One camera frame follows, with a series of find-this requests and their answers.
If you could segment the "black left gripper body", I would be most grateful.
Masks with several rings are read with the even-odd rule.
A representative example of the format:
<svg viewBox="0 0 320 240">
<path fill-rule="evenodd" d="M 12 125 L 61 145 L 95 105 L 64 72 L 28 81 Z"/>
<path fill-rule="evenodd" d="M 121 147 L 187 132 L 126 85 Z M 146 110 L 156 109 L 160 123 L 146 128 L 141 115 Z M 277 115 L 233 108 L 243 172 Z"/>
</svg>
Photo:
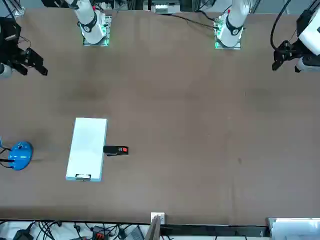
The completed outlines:
<svg viewBox="0 0 320 240">
<path fill-rule="evenodd" d="M 310 50 L 300 40 L 296 40 L 294 43 L 285 40 L 281 45 L 284 51 L 282 54 L 284 61 L 299 59 L 310 54 Z"/>
</svg>

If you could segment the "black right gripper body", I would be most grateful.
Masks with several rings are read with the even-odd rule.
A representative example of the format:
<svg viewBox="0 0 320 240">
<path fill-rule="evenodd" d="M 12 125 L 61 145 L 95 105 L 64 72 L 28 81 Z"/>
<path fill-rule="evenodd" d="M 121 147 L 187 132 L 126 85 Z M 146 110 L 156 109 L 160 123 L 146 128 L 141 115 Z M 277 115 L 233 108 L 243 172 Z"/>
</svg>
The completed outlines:
<svg viewBox="0 0 320 240">
<path fill-rule="evenodd" d="M 31 66 L 32 64 L 27 60 L 30 49 L 31 49 L 30 47 L 26 49 L 21 49 L 19 47 L 14 47 L 14 48 L 1 47 L 0 63 L 8 66 L 12 64 L 22 64 L 25 66 Z"/>
</svg>

